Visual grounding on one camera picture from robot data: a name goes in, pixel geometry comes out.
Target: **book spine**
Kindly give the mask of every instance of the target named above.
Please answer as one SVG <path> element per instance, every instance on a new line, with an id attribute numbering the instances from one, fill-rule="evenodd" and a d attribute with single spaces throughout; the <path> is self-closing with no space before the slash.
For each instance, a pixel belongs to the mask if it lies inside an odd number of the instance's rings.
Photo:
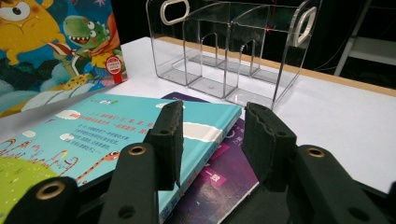
<path id="1" fill-rule="evenodd" d="M 225 129 L 222 132 L 221 141 L 227 136 L 228 132 L 231 128 L 235 125 L 236 121 L 241 116 L 241 110 L 239 109 L 237 112 L 233 112 L 230 116 L 233 116 L 231 119 L 225 120 L 226 124 L 223 126 Z M 160 223 L 162 224 L 171 214 L 172 210 L 175 208 L 177 202 L 181 199 L 184 195 L 184 192 L 189 188 L 192 184 L 193 180 L 198 176 L 198 174 L 202 171 L 206 163 L 209 161 L 210 157 L 212 157 L 213 153 L 218 149 L 220 143 L 212 142 L 211 146 L 206 151 L 205 155 L 202 157 L 201 160 L 195 165 L 194 169 L 190 172 L 189 178 L 181 183 L 180 189 L 177 191 L 176 194 L 173 195 L 172 199 L 169 203 L 165 206 L 165 208 L 160 211 Z"/>

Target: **book cover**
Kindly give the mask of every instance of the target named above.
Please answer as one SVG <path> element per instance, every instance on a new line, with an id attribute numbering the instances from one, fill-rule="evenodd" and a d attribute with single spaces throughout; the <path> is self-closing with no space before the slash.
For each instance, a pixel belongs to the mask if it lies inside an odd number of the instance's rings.
<path id="1" fill-rule="evenodd" d="M 0 0 L 0 118 L 127 79 L 110 0 Z"/>
<path id="2" fill-rule="evenodd" d="M 179 92 L 163 98 L 203 102 Z M 165 221 L 170 223 L 220 223 L 259 181 L 241 149 L 245 121 L 238 119 L 219 148 Z"/>
<path id="3" fill-rule="evenodd" d="M 96 93 L 1 143 L 0 221 L 43 179 L 70 176 L 84 188 L 111 172 L 120 150 L 142 142 L 162 107 L 172 101 Z M 240 115 L 239 105 L 184 103 L 181 189 L 159 192 L 163 220 L 175 194 L 187 189 Z"/>

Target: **table surface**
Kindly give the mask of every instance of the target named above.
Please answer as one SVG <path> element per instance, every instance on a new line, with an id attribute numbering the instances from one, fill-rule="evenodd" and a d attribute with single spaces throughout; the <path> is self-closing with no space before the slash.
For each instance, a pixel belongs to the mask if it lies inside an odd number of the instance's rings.
<path id="1" fill-rule="evenodd" d="M 161 98 L 178 91 L 212 103 L 228 104 L 158 78 L 150 38 L 121 47 L 129 79 L 104 92 Z M 296 133 L 298 146 L 315 145 L 329 150 L 352 178 L 387 193 L 396 181 L 395 96 L 395 90 L 302 69 L 274 112 Z M 0 142 L 84 97 L 0 119 Z"/>

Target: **cartoon monster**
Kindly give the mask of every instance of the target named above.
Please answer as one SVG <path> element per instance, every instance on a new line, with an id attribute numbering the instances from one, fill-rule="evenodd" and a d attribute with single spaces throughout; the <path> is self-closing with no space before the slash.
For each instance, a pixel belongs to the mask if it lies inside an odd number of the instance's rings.
<path id="1" fill-rule="evenodd" d="M 0 0 L 0 49 L 9 64 L 19 63 L 18 54 L 39 49 L 46 43 L 65 42 L 58 23 L 46 10 L 53 0 Z"/>
<path id="2" fill-rule="evenodd" d="M 106 59 L 113 55 L 123 61 L 122 52 L 117 49 L 120 39 L 113 13 L 108 17 L 107 26 L 108 30 L 104 24 L 76 15 L 64 19 L 64 33 L 81 47 L 76 55 L 90 57 L 92 67 L 106 69 Z"/>

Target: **transparent plastic box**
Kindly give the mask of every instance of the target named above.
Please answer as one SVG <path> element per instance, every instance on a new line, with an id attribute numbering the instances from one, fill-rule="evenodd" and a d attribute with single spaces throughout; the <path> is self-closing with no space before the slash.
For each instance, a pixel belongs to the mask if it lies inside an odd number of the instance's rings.
<path id="1" fill-rule="evenodd" d="M 320 1 L 296 7 L 190 2 L 193 7 L 177 23 L 163 23 L 172 36 L 164 28 L 153 32 L 152 15 L 163 8 L 152 10 L 148 4 L 157 75 L 235 104 L 274 108 L 299 75 Z M 281 43 L 275 49 L 274 39 Z M 269 51 L 278 57 L 266 59 Z"/>

